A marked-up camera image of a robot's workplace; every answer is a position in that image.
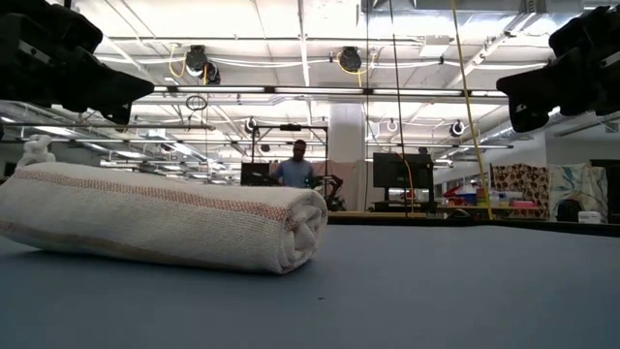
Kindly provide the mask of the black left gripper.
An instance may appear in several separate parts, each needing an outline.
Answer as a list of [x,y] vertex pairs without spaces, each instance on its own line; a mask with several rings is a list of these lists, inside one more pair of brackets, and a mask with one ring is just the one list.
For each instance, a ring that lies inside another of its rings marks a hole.
[[154,84],[93,56],[103,33],[81,14],[46,0],[0,0],[0,100],[99,111],[118,125]]

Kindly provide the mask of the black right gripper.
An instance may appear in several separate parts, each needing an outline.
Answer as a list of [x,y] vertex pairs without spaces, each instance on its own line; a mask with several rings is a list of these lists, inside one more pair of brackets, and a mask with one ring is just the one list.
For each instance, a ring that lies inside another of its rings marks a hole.
[[516,133],[542,128],[549,111],[566,116],[620,111],[620,4],[572,18],[549,38],[555,57],[543,67],[500,78]]

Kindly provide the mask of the white towel with red stripes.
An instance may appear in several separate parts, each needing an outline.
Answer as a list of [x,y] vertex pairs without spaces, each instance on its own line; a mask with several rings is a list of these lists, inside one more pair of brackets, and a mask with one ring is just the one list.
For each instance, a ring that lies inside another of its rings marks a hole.
[[65,163],[0,185],[0,236],[139,262],[285,274],[306,263],[328,212],[311,189],[183,182]]

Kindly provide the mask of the brown floral patterned cloth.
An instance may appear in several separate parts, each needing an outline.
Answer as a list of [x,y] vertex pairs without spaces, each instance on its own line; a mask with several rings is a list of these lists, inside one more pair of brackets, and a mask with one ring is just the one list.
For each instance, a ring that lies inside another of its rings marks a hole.
[[[511,209],[506,217],[514,220],[547,220],[549,218],[549,171],[547,167],[526,164],[491,166],[491,189],[509,198]],[[513,201],[529,201],[533,208],[517,208]]]

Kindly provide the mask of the leaf patterned cloth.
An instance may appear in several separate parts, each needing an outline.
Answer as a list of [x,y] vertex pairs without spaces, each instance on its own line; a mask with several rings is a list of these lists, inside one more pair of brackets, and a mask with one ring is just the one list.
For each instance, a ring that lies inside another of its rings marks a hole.
[[597,212],[601,223],[608,221],[607,176],[602,167],[589,164],[550,165],[549,174],[549,219],[558,221],[561,217],[560,206],[565,212],[574,203],[581,211]]

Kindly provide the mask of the dark rounded object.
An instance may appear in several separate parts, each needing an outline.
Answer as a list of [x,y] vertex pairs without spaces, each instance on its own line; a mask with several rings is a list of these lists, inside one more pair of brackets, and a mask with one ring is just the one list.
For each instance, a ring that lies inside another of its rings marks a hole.
[[559,222],[578,222],[578,215],[582,211],[579,201],[574,199],[566,199],[561,201],[557,206],[556,220]]

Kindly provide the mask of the black monitor on stand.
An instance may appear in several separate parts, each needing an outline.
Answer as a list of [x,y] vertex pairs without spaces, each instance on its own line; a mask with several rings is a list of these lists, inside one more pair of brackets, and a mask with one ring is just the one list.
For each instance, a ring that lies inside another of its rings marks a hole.
[[428,154],[373,154],[373,186],[384,199],[373,204],[377,212],[435,213],[434,163]]

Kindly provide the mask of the black panel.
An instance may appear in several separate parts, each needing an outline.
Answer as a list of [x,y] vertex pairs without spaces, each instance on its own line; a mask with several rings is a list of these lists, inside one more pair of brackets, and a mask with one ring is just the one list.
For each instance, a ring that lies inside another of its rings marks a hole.
[[240,184],[242,186],[269,186],[271,177],[268,163],[242,163]]

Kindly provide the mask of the white round pillar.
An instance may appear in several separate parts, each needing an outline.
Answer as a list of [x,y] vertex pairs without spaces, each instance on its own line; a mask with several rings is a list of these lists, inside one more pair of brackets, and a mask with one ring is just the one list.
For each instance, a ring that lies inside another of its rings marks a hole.
[[328,114],[328,159],[356,162],[363,158],[364,113],[360,104],[333,104]]

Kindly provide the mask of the beige curtain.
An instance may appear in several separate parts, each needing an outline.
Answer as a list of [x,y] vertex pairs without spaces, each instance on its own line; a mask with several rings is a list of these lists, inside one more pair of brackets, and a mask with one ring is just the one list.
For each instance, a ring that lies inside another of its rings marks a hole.
[[323,175],[325,171],[329,175],[336,175],[343,180],[339,196],[345,201],[349,211],[360,211],[364,199],[363,181],[365,180],[365,166],[360,162],[314,162],[312,168],[315,175]]

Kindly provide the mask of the small black robot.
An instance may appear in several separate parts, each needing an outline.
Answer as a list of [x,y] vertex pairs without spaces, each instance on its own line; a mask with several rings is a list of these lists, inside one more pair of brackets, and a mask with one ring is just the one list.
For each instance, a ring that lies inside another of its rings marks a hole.
[[329,211],[346,211],[346,201],[340,196],[344,181],[335,174],[315,176],[309,187],[323,194]]

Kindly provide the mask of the black overhead rig frame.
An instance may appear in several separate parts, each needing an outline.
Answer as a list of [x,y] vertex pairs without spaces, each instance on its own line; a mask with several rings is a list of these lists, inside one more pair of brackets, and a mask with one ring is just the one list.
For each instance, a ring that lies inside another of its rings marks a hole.
[[256,163],[256,151],[258,145],[293,145],[293,142],[277,143],[276,141],[265,141],[263,138],[270,133],[273,129],[286,132],[301,132],[309,131],[325,148],[324,162],[328,160],[328,127],[327,126],[312,126],[312,125],[300,125],[296,123],[278,124],[278,125],[260,125],[253,117],[250,117],[245,122],[245,129],[251,136],[251,155],[249,163]]

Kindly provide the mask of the long ceiling light rail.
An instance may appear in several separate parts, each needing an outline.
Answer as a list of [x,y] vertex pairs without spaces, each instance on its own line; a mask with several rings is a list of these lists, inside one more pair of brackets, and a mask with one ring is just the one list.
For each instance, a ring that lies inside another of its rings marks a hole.
[[155,93],[236,93],[236,94],[296,94],[296,95],[377,95],[377,96],[428,96],[428,97],[506,97],[496,90],[457,89],[396,89],[396,88],[351,88],[351,87],[296,87],[296,86],[207,86],[158,85]]

